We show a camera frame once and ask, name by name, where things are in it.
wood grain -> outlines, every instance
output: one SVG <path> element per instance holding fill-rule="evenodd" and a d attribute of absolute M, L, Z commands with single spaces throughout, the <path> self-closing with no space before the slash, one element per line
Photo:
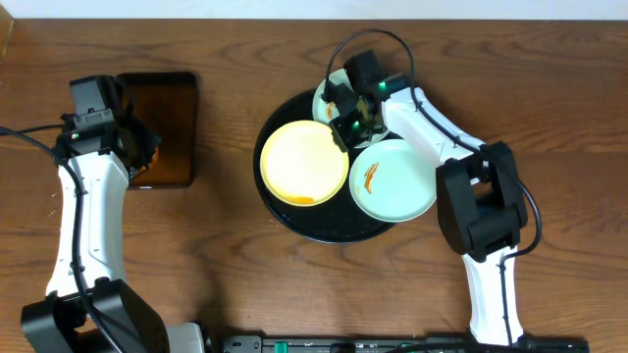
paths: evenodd
<path fill-rule="evenodd" d="M 515 151 L 545 239 L 518 261 L 517 304 L 536 335 L 628 347 L 628 24 L 547 22 L 19 21 L 0 66 L 0 125 L 51 124 L 71 79 L 191 70 L 201 77 L 190 188 L 129 191 L 129 283 L 167 324 L 218 333 L 421 335 L 462 331 L 470 306 L 460 258 L 436 212 L 366 242 L 306 240 L 273 220 L 252 177 L 269 115 L 317 85 L 336 45 L 377 26 L 407 39 L 418 79 L 455 123 Z M 358 39 L 391 71 L 405 54 Z M 52 144 L 53 132 L 35 136 Z M 29 352 L 25 304 L 41 300 L 57 252 L 55 168 L 0 139 L 0 350 Z M 524 229 L 524 243 L 532 227 Z"/>

food scrap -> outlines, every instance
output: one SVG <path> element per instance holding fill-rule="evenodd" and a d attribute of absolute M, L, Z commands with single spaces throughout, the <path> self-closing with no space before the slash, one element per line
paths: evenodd
<path fill-rule="evenodd" d="M 371 180 L 373 179 L 373 174 L 379 166 L 380 162 L 374 163 L 364 174 L 364 188 L 366 188 L 366 191 L 368 191 L 370 194 L 373 194 L 373 192 L 371 192 Z"/>
<path fill-rule="evenodd" d="M 301 205 L 314 203 L 314 199 L 307 196 L 287 196 L 286 199 L 288 199 L 290 202 L 293 202 L 295 204 L 301 204 Z"/>
<path fill-rule="evenodd" d="M 334 118 L 334 108 L 336 107 L 336 103 L 332 102 L 327 105 L 327 118 L 329 120 Z"/>

yellow bowl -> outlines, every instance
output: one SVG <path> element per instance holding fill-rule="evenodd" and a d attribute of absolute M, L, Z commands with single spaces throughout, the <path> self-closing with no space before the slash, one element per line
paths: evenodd
<path fill-rule="evenodd" d="M 260 157 L 264 184 L 292 206 L 319 205 L 340 190 L 349 158 L 334 143 L 329 126 L 296 121 L 278 128 L 266 140 Z"/>

black round tray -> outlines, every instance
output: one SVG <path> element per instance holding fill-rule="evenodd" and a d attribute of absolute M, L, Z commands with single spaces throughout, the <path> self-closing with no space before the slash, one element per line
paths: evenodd
<path fill-rule="evenodd" d="M 262 148 L 270 135 L 279 127 L 299 121 L 312 120 L 314 90 L 303 92 L 282 105 L 264 124 L 255 143 L 253 173 L 262 200 L 271 213 L 286 227 L 310 239 L 344 243 L 377 236 L 395 224 L 376 220 L 365 214 L 353 201 L 348 176 L 340 191 L 330 200 L 317 206 L 295 207 L 275 197 L 264 184 L 260 174 L 259 159 Z M 349 164 L 363 149 L 349 151 Z"/>

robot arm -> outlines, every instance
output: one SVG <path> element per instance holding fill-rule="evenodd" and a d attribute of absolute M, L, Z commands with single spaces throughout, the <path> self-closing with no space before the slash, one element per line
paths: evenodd
<path fill-rule="evenodd" d="M 427 100 L 421 88 L 415 88 L 416 97 L 425 111 L 441 126 L 447 128 L 454 136 L 459 136 L 467 144 L 479 147 L 484 142 L 468 135 L 450 122 Z M 435 128 L 421 112 L 417 111 L 410 88 L 405 88 L 391 95 L 382 103 L 384 125 L 390 132 L 396 133 L 408 141 L 418 153 L 428 157 L 435 169 L 450 160 L 463 160 L 472 155 L 468 151 L 446 137 Z M 475 184 L 477 177 L 466 182 Z M 476 261 L 470 255 L 464 254 L 462 260 L 467 272 L 469 293 L 471 295 L 471 323 L 470 330 L 480 343 L 508 345 L 508 336 L 504 324 L 504 312 L 501 298 L 501 278 L 499 260 L 502 256 L 515 252 L 517 247 L 504 246 L 486 256 L 483 262 Z M 508 298 L 508 315 L 511 334 L 514 340 L 523 335 L 523 328 L 519 324 L 515 303 L 514 288 L 514 259 L 508 262 L 505 273 L 506 296 Z"/>
<path fill-rule="evenodd" d="M 88 301 L 128 352 L 202 353 L 197 324 L 165 327 L 159 315 L 126 284 L 122 241 L 123 204 L 130 176 L 147 168 L 160 137 L 122 107 L 121 87 L 110 76 L 71 82 L 77 114 L 68 117 L 56 153 L 80 179 L 82 207 L 79 255 Z M 72 243 L 77 201 L 75 184 L 59 170 L 63 216 L 59 253 L 45 300 L 27 305 L 22 327 L 36 352 L 110 352 L 98 329 L 85 324 L 73 274 Z"/>
<path fill-rule="evenodd" d="M 422 112 L 466 144 L 485 145 L 450 122 L 420 88 L 414 88 L 423 108 L 417 110 L 407 77 L 386 76 L 373 52 L 351 58 L 344 71 L 344 81 L 350 82 L 351 87 L 332 83 L 329 96 L 325 97 L 336 104 L 340 113 L 339 118 L 330 121 L 335 141 L 347 150 L 374 142 L 376 133 L 392 132 L 427 157 L 436 172 L 433 187 L 438 195 L 441 229 L 451 248 L 462 255 L 467 272 L 472 307 L 470 330 L 480 343 L 509 345 L 498 265 L 502 256 L 516 251 L 519 229 L 527 222 L 521 191 L 495 166 L 456 145 L 436 128 Z M 505 144 L 486 148 L 516 174 L 512 153 Z M 476 196 L 472 185 L 480 182 L 490 182 L 492 189 Z M 516 341 L 523 335 L 523 328 L 516 314 L 514 260 L 507 265 L 507 323 Z"/>
<path fill-rule="evenodd" d="M 129 173 L 114 153 L 91 152 L 70 159 L 70 166 L 81 178 L 85 194 L 81 210 L 80 258 L 85 268 L 87 289 L 97 279 L 122 279 L 127 276 L 122 243 L 122 210 L 129 186 Z M 63 188 L 63 217 L 59 254 L 46 295 L 56 291 L 59 296 L 77 292 L 70 267 L 72 235 L 75 221 L 75 185 L 68 172 L 60 168 Z"/>

